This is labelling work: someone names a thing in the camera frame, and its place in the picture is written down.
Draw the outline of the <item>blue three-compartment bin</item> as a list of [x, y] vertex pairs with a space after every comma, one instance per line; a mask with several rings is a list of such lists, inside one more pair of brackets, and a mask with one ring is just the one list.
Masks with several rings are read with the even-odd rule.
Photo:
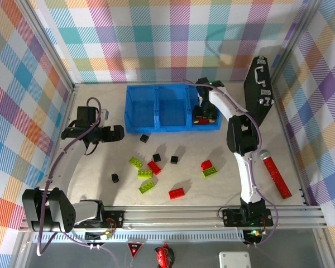
[[198, 91], [192, 85], [129, 85], [125, 104], [126, 131], [153, 133], [219, 130], [220, 112], [215, 122], [201, 124], [193, 120], [193, 108], [198, 104]]

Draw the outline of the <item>black briefcase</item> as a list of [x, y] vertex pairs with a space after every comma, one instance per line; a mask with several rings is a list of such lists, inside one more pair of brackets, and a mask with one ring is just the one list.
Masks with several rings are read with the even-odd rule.
[[253, 58], [243, 87], [246, 110], [261, 126], [275, 102], [267, 57]]

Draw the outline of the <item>red glitter toy microphone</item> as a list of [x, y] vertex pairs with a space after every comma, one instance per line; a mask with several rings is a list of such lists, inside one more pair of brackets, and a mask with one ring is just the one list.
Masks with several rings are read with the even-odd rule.
[[277, 168], [276, 164], [274, 163], [270, 152], [267, 150], [261, 150], [260, 159], [263, 161], [264, 165], [266, 166], [277, 190], [279, 191], [281, 197], [283, 199], [290, 198], [292, 196], [288, 186], [286, 185], [283, 177], [281, 176], [279, 169]]

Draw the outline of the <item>left small control board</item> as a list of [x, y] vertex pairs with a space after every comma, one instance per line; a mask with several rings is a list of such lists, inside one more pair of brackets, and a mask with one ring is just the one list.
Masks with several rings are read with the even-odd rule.
[[96, 241], [96, 240], [105, 241], [112, 238], [113, 235], [114, 235], [113, 231], [86, 232], [84, 235], [84, 239], [86, 241]]

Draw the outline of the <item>small control board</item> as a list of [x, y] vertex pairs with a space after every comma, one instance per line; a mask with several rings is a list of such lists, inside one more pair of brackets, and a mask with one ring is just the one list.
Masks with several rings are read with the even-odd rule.
[[112, 238], [113, 235], [114, 235], [113, 231], [86, 232], [84, 235], [84, 239], [86, 241], [96, 241], [96, 240], [105, 241]]
[[243, 230], [243, 237], [245, 239], [244, 243], [247, 245], [254, 243], [258, 244], [263, 240], [264, 234], [264, 229]]

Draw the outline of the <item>red triangle sign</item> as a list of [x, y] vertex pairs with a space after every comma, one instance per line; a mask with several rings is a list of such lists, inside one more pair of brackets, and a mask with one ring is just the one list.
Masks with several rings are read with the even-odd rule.
[[133, 259], [135, 258], [141, 247], [144, 245], [144, 243], [142, 242], [128, 242], [127, 244]]

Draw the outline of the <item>right small control board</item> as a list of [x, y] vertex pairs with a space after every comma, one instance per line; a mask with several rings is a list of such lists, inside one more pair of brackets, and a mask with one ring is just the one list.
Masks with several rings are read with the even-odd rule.
[[264, 234], [264, 229], [243, 230], [243, 237], [245, 239], [244, 243], [247, 245], [254, 243], [258, 244], [263, 240]]

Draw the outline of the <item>red black round gadget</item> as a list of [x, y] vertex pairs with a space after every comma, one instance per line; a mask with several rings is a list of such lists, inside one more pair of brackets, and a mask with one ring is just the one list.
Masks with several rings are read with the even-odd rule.
[[164, 243], [162, 247], [154, 249], [157, 254], [157, 268], [172, 268], [175, 262], [174, 251], [167, 243]]

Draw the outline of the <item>white square box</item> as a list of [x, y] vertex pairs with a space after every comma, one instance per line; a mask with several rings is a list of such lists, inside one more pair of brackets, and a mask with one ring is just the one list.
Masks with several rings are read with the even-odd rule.
[[246, 251], [222, 251], [219, 253], [220, 268], [252, 268], [250, 255]]

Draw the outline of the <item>aluminium frame post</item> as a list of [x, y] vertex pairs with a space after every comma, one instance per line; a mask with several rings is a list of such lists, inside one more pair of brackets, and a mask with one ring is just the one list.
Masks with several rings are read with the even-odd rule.
[[72, 92], [82, 78], [45, 0], [15, 0], [40, 44]]
[[271, 75], [272, 84], [276, 84], [322, 2], [323, 0], [303, 0], [287, 32], [282, 47], [274, 60]]

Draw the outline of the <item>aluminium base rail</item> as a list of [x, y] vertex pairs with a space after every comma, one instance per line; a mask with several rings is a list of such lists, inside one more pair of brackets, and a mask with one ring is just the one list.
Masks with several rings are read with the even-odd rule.
[[[105, 210], [124, 212], [119, 231], [210, 231], [222, 229], [315, 229], [326, 228], [326, 220], [319, 206], [292, 205], [271, 208], [267, 216], [242, 222], [237, 207], [218, 206], [116, 206]], [[66, 219], [70, 231], [99, 232], [111, 227], [79, 228]]]

